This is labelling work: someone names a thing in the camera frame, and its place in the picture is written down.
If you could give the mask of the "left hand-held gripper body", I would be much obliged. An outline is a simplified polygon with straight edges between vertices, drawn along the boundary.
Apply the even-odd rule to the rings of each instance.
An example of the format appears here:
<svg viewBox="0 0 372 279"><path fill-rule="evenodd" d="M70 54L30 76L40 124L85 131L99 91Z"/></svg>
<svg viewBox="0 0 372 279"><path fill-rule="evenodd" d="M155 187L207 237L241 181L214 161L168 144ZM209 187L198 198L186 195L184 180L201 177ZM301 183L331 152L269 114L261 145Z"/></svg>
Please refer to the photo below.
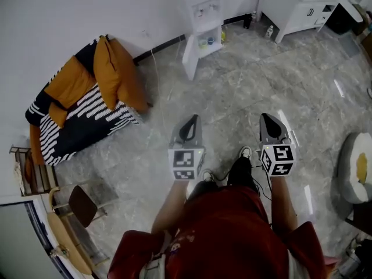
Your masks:
<svg viewBox="0 0 372 279"><path fill-rule="evenodd" d="M198 178L205 161L204 146L169 145L168 160L171 175L176 181L194 181Z"/></svg>

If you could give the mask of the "person's black trousers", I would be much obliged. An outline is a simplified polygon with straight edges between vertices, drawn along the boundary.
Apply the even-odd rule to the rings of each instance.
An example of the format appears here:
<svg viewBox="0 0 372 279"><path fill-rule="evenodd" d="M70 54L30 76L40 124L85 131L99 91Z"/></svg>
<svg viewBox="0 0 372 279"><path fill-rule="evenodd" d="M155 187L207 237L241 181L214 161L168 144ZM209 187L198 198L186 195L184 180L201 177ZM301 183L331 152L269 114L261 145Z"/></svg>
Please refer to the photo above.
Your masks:
<svg viewBox="0 0 372 279"><path fill-rule="evenodd" d="M248 187L260 195L259 189L254 182L252 177L252 165L251 161L248 158L238 158L232 165L230 172L228 174L228 181L226 187ZM203 180L197 183L194 190L189 195L186 203L195 200L197 197L210 192L216 192L220 189L216 182L207 183Z"/></svg>

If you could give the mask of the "large orange cushion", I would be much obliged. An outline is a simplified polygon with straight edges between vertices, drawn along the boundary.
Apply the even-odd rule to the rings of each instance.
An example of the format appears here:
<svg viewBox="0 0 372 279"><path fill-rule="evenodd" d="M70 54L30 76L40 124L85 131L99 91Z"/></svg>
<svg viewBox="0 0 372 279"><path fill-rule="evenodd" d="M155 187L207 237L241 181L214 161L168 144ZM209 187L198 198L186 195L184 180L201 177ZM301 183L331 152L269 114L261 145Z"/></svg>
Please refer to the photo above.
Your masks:
<svg viewBox="0 0 372 279"><path fill-rule="evenodd" d="M104 103L110 110L114 110L117 104L120 73L110 42L104 36L99 38L96 45L94 74Z"/></svg>

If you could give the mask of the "person's left forearm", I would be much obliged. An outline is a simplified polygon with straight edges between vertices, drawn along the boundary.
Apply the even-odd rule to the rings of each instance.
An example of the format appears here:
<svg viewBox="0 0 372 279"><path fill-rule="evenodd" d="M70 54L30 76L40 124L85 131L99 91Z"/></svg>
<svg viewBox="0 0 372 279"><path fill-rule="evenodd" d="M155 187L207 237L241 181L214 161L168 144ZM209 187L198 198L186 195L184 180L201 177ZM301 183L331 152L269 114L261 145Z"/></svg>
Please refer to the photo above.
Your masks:
<svg viewBox="0 0 372 279"><path fill-rule="evenodd" d="M174 235L177 231L177 222L182 214L182 210L187 197L189 181L175 181L155 217L151 233L158 234L167 231Z"/></svg>

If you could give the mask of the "wooden rack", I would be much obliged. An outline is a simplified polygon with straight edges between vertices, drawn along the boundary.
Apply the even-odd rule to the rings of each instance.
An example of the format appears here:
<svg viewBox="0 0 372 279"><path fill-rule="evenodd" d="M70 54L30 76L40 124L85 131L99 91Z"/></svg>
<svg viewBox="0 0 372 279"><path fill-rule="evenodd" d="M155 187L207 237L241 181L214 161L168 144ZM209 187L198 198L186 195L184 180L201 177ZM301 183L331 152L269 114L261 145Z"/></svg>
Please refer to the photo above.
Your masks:
<svg viewBox="0 0 372 279"><path fill-rule="evenodd" d="M11 146L9 154L14 159L13 174L21 196L47 194L58 186L54 167L36 164L30 148Z"/></svg>

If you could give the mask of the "white sink cabinet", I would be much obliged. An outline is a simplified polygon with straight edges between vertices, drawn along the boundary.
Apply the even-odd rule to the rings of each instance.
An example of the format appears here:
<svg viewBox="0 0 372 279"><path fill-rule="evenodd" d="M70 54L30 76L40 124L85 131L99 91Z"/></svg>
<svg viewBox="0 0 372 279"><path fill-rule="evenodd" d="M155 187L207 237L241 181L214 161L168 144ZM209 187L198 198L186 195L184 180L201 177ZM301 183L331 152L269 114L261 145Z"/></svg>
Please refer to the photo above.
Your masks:
<svg viewBox="0 0 372 279"><path fill-rule="evenodd" d="M357 23L362 22L360 13L348 0L259 0L257 20L265 14L278 28L275 42L298 31L316 28L321 30L338 5Z"/></svg>

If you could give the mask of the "small orange cushion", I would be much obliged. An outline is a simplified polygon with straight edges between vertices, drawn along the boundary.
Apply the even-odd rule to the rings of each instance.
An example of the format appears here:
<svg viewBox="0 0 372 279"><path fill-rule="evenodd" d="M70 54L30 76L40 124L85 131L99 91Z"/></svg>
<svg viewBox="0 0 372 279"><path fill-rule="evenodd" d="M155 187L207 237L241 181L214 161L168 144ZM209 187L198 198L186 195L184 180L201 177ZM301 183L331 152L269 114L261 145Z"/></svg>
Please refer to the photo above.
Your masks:
<svg viewBox="0 0 372 279"><path fill-rule="evenodd" d="M67 118L67 110L62 105L51 102L48 114L60 128L64 127Z"/></svg>

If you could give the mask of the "person's right forearm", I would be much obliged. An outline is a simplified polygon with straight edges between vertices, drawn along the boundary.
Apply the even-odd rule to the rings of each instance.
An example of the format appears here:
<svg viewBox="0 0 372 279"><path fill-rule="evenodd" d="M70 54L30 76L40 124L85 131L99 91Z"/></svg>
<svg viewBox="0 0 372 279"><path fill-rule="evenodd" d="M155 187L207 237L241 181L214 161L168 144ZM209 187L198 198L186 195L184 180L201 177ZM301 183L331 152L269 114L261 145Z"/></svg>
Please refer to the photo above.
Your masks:
<svg viewBox="0 0 372 279"><path fill-rule="evenodd" d="M271 218L273 230L286 235L298 227L285 177L271 177Z"/></svg>

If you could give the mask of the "fried egg shaped cushion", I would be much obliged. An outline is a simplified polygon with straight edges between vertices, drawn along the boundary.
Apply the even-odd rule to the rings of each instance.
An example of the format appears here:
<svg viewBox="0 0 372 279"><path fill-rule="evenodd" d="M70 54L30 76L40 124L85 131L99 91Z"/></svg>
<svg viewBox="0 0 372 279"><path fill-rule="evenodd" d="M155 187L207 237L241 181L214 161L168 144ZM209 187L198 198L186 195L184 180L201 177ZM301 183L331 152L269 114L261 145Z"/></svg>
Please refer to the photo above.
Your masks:
<svg viewBox="0 0 372 279"><path fill-rule="evenodd" d="M351 133L345 139L338 158L338 188L352 204L372 201L372 136Z"/></svg>

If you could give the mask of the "wooden chair with brown seat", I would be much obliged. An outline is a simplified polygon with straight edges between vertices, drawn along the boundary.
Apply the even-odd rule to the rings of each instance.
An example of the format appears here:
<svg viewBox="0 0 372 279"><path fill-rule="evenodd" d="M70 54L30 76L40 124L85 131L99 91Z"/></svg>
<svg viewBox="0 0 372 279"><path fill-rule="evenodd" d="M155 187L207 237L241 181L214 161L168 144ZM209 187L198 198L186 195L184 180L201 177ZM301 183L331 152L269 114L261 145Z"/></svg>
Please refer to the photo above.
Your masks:
<svg viewBox="0 0 372 279"><path fill-rule="evenodd" d="M91 276L94 269L100 264L107 262L108 259L98 263L92 261L73 231L69 222L69 216L74 216L86 228L99 218L96 214L100 206L94 203L80 185L73 188L67 203L54 205L54 194L59 191L60 187L54 187L48 194L51 211L47 213L47 220L58 242L54 253L69 260L80 273Z"/></svg>

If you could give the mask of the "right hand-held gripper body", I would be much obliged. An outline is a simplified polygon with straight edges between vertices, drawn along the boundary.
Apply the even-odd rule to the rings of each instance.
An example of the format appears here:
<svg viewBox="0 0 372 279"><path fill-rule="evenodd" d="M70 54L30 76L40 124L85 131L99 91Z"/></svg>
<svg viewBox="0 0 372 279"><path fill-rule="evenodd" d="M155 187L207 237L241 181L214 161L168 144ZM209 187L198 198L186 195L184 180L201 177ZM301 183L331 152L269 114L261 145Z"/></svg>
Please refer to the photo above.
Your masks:
<svg viewBox="0 0 372 279"><path fill-rule="evenodd" d="M288 137L269 142L260 138L260 162L269 177L282 177L291 173L296 163L295 144Z"/></svg>

